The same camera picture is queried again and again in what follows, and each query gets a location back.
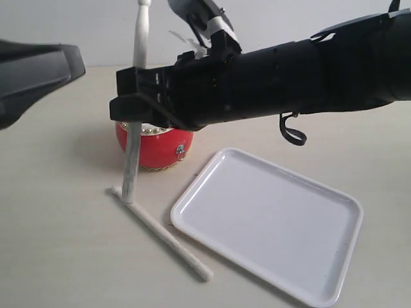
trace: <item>plastic tray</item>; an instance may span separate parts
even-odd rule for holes
[[[362,218],[352,197],[234,148],[171,211],[180,231],[312,307],[337,302]]]

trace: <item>black object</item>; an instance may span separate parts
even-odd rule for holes
[[[173,66],[119,71],[110,118],[197,131],[279,114],[281,133],[302,146],[306,136],[287,128],[283,114],[368,110],[411,99],[411,13],[398,7],[394,0],[389,13],[245,54],[217,31],[204,58],[188,52]]]
[[[0,130],[34,103],[85,74],[76,46],[0,40]]]

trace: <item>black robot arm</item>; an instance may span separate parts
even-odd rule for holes
[[[306,136],[285,126],[290,116],[411,99],[411,12],[399,10],[399,1],[387,13],[251,53],[242,53],[230,22],[212,1],[169,4],[197,37],[211,40],[207,55],[197,59],[190,51],[172,66],[119,71],[112,120],[197,131],[278,114],[283,136],[303,145]]]

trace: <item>white tabletop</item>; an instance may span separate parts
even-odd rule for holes
[[[204,284],[105,194],[123,171],[109,119],[118,69],[88,69],[0,132],[1,307],[299,307],[169,225],[176,198],[228,146],[362,203],[363,227],[335,307],[410,305],[410,103],[291,119],[308,135],[304,147],[281,137],[277,116],[216,124],[195,134],[180,164],[140,172],[137,199],[215,272]]]

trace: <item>red can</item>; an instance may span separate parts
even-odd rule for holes
[[[116,135],[125,152],[128,124],[116,122]],[[143,123],[139,166],[149,170],[167,169],[184,160],[193,141],[193,132],[160,128]]]

